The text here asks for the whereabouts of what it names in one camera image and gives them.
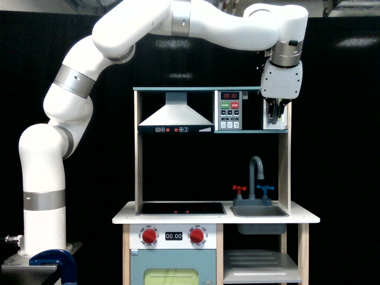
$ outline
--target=oven door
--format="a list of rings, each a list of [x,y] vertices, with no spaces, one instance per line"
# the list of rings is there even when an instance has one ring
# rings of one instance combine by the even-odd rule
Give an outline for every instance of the oven door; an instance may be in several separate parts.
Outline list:
[[[131,285],[216,285],[215,249],[139,249]]]

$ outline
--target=digital display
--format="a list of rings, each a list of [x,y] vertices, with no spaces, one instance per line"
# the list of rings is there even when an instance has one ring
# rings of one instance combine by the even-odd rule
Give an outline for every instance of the digital display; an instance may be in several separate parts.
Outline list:
[[[167,232],[165,240],[182,240],[182,232]]]
[[[239,92],[220,92],[221,100],[239,100]]]

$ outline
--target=faucet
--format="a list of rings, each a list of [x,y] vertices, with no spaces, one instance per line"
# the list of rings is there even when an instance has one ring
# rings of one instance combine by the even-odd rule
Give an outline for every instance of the faucet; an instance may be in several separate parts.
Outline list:
[[[257,164],[257,179],[264,179],[264,168],[262,161],[258,156],[253,156],[249,162],[249,200],[256,199],[255,195],[255,165]]]
[[[271,206],[272,201],[268,199],[267,190],[274,190],[273,187],[269,186],[257,186],[264,191],[261,199],[256,199],[255,195],[255,170],[257,165],[257,179],[264,179],[264,168],[262,166],[262,161],[258,156],[253,156],[249,162],[249,195],[248,199],[243,199],[241,191],[245,191],[246,187],[236,186],[232,187],[233,190],[237,190],[237,196],[233,200],[233,206]]]

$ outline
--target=gray sink basin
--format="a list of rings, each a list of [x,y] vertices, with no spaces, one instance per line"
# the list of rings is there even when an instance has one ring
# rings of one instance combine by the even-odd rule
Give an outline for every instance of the gray sink basin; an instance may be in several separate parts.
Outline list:
[[[232,213],[240,218],[280,218],[289,214],[277,206],[232,206]],[[237,224],[243,235],[282,235],[286,224]]]
[[[289,214],[277,206],[232,206],[231,211],[240,218],[288,217]]]

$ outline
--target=red knob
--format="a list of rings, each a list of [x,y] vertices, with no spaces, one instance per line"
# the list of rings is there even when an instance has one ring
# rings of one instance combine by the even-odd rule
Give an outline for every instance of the red knob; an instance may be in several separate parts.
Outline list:
[[[203,232],[200,229],[192,230],[190,233],[190,240],[193,243],[201,243],[203,240]]]
[[[241,186],[233,185],[233,186],[232,186],[232,190],[237,190],[237,194],[238,194],[238,195],[241,195],[241,194],[242,194],[241,191],[246,191],[246,190],[247,190],[247,187],[246,187],[246,186],[241,187]]]
[[[153,243],[156,240],[156,232],[152,229],[148,229],[142,233],[142,240],[146,243]]]

